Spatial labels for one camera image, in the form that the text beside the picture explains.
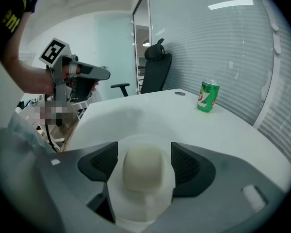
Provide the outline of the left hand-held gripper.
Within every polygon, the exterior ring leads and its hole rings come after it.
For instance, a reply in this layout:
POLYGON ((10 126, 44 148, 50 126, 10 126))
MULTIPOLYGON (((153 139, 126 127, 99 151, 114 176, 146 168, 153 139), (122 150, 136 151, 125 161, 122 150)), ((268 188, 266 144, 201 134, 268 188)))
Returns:
POLYGON ((53 38, 43 50, 39 60, 46 64, 53 79, 53 98, 62 103, 83 102, 92 95, 95 84, 110 78, 110 72, 103 68, 79 62, 77 55, 72 54, 70 46, 57 38, 53 38), (62 66, 77 64, 81 73, 71 75, 66 81, 62 79, 62 66))

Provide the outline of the person's left hand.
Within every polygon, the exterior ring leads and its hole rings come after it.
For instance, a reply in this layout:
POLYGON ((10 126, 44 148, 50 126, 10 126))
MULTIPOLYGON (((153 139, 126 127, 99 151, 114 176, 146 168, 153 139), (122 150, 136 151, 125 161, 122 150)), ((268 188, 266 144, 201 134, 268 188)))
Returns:
POLYGON ((68 64, 62 66, 62 79, 66 81, 71 75, 77 75, 81 73, 81 66, 77 64, 68 64))

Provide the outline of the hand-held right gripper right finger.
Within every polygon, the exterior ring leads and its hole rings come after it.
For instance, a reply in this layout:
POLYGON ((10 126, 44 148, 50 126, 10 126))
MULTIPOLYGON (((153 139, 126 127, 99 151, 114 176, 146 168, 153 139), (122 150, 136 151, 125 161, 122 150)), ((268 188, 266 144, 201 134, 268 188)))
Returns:
POLYGON ((171 144, 173 198, 190 199, 199 210, 260 210, 284 192, 243 159, 205 148, 171 144))

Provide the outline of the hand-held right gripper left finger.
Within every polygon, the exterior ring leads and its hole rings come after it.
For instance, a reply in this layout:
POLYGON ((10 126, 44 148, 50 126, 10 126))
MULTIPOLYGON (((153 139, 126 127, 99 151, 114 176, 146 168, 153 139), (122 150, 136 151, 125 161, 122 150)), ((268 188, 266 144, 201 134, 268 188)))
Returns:
POLYGON ((107 187, 118 162, 118 143, 109 142, 60 153, 36 150, 38 167, 58 207, 110 206, 107 187))

